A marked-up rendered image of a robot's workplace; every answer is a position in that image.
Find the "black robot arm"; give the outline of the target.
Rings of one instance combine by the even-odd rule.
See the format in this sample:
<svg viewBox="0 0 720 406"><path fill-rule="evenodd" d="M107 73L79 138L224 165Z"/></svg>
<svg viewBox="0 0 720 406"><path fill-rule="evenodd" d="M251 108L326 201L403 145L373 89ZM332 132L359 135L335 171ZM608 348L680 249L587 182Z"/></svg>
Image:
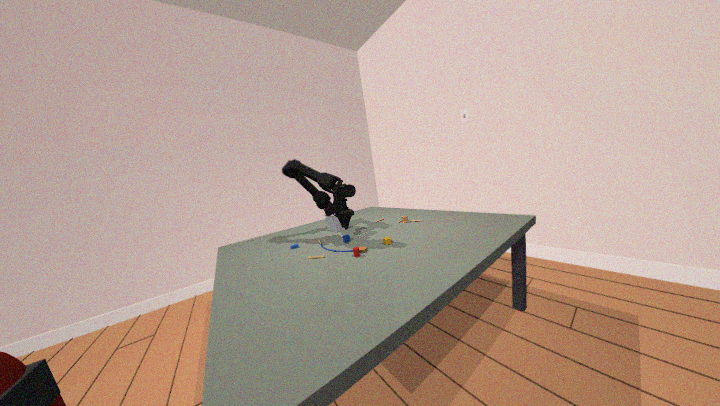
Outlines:
<svg viewBox="0 0 720 406"><path fill-rule="evenodd" d="M330 196L324 191L319 191L307 178L317 182L323 190L332 193L334 199L353 197L356 193L355 187L351 184L342 184L341 178L326 172L320 173L295 159L289 160L282 171L286 176L294 178L302 185L312 195L317 207L324 209L327 216L331 216L336 211L340 212L338 203L331 203Z"/></svg>

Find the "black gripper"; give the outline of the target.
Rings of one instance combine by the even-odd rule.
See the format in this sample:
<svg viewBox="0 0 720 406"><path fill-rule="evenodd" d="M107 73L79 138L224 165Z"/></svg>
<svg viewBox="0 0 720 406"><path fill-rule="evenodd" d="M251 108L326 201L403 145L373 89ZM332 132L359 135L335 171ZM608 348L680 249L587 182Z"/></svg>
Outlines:
<svg viewBox="0 0 720 406"><path fill-rule="evenodd" d="M354 211L352 209L349 209L346 204L347 199L344 197L342 198L336 198L334 199L334 203L338 203L340 212L335 212L335 215L342 226L342 228L345 227L345 230L348 229L349 222L351 219L351 216L354 215Z"/></svg>

